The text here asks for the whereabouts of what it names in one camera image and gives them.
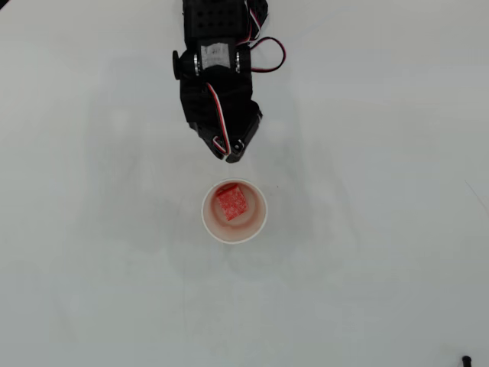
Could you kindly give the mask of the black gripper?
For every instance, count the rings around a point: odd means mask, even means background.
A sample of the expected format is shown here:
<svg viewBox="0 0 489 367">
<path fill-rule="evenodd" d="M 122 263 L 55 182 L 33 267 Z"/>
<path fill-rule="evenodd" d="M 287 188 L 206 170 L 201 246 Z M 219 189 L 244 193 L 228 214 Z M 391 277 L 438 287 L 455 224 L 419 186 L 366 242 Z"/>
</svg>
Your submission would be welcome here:
<svg viewBox="0 0 489 367">
<path fill-rule="evenodd" d="M 190 128 L 217 158 L 237 163 L 255 136 L 263 114 L 252 99 L 250 73 L 196 76 L 181 72 L 180 101 Z M 222 113 L 229 142 L 219 118 Z"/>
</svg>

